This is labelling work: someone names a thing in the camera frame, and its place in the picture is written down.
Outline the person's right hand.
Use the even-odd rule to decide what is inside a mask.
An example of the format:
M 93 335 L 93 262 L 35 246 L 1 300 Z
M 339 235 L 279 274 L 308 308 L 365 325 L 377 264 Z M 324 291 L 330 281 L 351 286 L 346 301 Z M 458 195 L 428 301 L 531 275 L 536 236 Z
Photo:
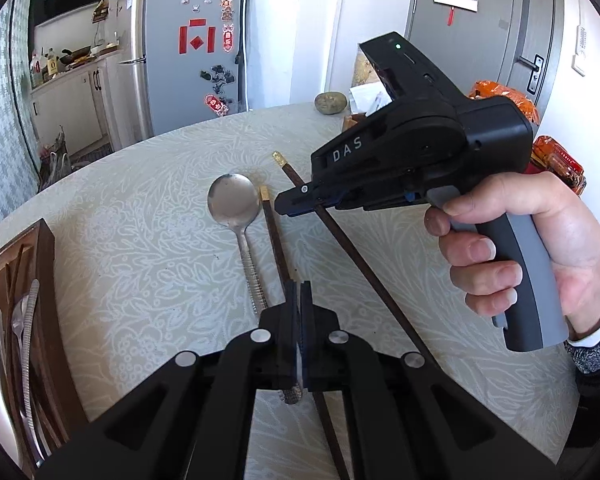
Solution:
M 600 224 L 558 177 L 494 174 L 465 195 L 435 192 L 426 230 L 470 310 L 506 346 L 532 351 L 600 331 Z

